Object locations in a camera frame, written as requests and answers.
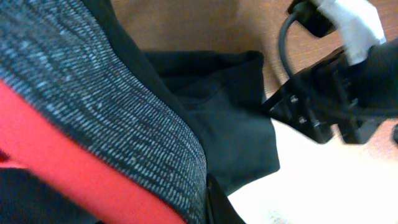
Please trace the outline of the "black leggings red waistband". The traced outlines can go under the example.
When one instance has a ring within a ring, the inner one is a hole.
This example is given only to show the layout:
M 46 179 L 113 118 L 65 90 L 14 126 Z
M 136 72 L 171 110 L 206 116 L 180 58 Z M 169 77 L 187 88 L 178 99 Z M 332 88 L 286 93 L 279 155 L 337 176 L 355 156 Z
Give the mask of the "black leggings red waistband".
M 241 223 L 280 168 L 260 52 L 143 52 L 109 1 L 1 2 L 2 223 Z

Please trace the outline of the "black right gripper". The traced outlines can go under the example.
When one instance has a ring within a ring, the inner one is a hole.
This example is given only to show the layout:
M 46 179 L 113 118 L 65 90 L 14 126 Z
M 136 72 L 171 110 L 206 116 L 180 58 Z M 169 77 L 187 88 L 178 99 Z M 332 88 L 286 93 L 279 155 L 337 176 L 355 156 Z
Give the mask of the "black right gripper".
M 295 74 L 262 105 L 271 118 L 325 144 L 338 126 L 346 144 L 366 144 L 378 127 L 397 117 L 397 41 L 371 47 L 350 66 L 339 47 Z

